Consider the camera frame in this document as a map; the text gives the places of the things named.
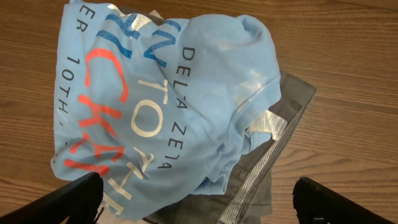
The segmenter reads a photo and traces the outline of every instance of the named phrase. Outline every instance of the wooden floor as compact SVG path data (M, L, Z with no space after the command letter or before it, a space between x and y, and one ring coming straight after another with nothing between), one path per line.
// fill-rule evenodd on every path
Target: wooden floor
M111 2L166 18L256 16L280 66L318 88L273 168L274 214L263 223L298 223L292 190L303 175L398 222L398 11L328 0ZM62 8L0 2L0 215L65 183L50 168Z

